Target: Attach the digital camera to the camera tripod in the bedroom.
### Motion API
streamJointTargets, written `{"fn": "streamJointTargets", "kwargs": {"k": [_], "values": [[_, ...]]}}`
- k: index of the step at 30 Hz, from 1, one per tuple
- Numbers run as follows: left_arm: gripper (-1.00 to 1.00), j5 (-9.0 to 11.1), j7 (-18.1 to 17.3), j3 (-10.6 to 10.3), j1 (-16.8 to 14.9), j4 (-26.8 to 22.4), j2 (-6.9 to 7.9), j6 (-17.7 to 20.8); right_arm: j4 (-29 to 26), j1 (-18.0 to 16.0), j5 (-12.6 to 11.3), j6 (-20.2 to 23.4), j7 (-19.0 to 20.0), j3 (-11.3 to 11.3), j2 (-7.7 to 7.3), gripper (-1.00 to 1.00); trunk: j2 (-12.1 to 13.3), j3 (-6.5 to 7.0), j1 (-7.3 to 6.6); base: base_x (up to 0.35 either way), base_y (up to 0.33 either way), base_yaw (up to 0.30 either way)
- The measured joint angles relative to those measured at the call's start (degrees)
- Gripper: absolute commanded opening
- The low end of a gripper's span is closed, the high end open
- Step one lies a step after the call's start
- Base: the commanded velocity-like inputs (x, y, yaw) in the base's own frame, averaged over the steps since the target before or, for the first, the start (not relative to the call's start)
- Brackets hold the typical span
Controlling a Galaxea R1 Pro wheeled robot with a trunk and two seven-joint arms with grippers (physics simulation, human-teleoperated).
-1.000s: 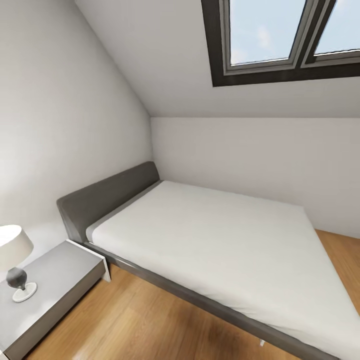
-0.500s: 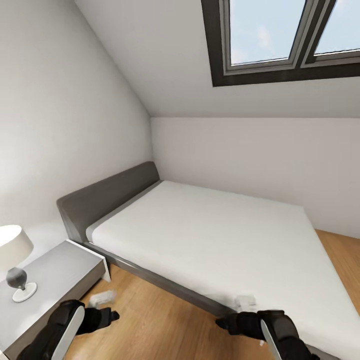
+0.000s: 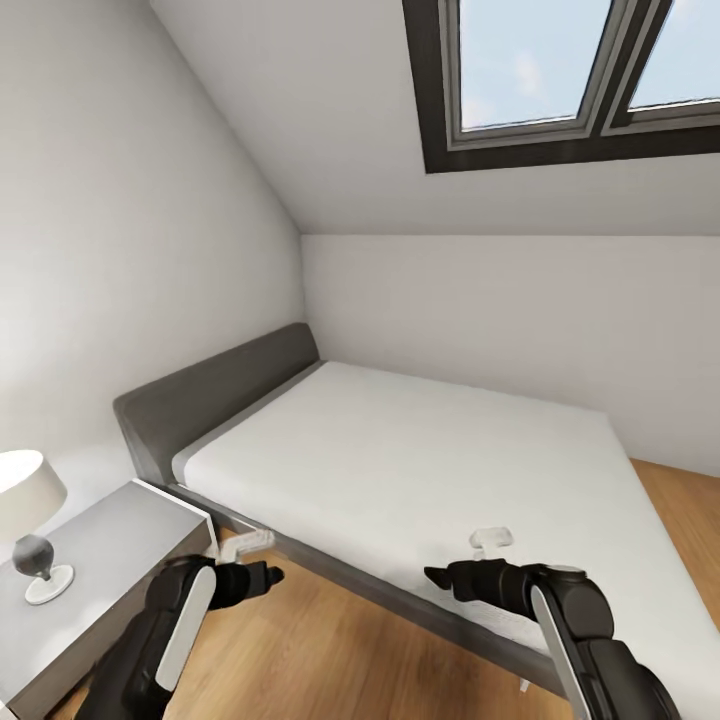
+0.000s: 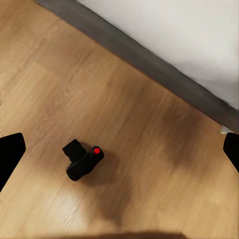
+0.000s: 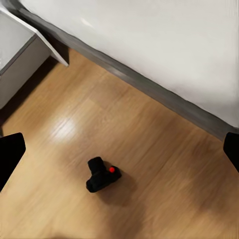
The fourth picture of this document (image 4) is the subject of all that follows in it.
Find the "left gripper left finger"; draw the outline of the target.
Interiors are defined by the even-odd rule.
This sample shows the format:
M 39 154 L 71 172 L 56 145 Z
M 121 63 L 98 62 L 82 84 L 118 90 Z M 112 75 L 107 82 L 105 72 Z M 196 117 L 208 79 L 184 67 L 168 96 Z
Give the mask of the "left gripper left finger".
M 0 138 L 0 192 L 26 151 L 22 133 Z

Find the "digital camera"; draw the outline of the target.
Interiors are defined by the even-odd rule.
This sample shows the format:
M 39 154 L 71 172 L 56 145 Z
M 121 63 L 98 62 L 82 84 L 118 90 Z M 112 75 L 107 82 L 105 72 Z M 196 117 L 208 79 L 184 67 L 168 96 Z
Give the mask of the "digital camera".
M 92 152 L 86 152 L 76 139 L 62 150 L 71 161 L 66 173 L 72 181 L 78 181 L 84 175 L 89 174 L 104 158 L 104 153 L 98 146 L 93 146 Z

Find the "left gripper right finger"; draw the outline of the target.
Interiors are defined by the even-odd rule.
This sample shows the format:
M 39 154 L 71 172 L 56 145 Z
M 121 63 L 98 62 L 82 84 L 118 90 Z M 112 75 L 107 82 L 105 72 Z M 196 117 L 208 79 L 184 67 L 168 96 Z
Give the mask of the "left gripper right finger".
M 239 173 L 239 134 L 228 132 L 223 150 Z

